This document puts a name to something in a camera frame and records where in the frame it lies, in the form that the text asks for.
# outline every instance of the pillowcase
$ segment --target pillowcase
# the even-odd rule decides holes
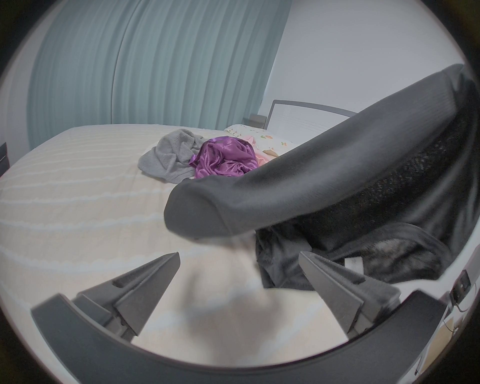
[[[254,149],[273,157],[283,155],[299,146],[279,137],[275,133],[270,133],[261,128],[249,127],[248,125],[231,125],[225,131],[234,137],[248,141]]]

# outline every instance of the gray knit garment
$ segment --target gray knit garment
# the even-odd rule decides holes
[[[147,175],[178,184],[195,175],[188,163],[200,151],[205,139],[187,129],[179,129],[165,135],[138,160],[138,168]]]

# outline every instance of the bed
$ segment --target bed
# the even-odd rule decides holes
[[[305,141],[353,113],[313,107],[276,100],[266,128],[285,133],[290,121],[297,135],[289,139],[301,132]],[[299,119],[299,108],[310,114]],[[322,124],[315,123],[318,114]],[[146,176],[137,161],[178,128],[72,128],[0,179],[1,305],[25,344],[64,383],[76,381],[46,345],[30,309],[57,292],[73,298],[170,252],[180,253],[180,270],[133,344],[181,361],[242,367],[302,359],[347,341],[316,292],[263,289],[253,233],[194,242],[167,231],[162,213],[174,184]],[[191,130],[205,138],[229,134]],[[451,287],[471,246],[445,279],[422,282],[422,289],[438,297],[442,286]],[[419,283],[399,286],[404,299]]]

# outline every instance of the purple cloth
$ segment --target purple cloth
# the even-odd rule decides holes
[[[195,178],[208,175],[241,176],[258,168],[255,151],[249,142],[236,137],[215,137],[203,143],[189,163]]]

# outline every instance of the curtain fold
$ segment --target curtain fold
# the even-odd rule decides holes
[[[37,56],[31,148],[74,126],[257,113],[292,0],[68,0]]]

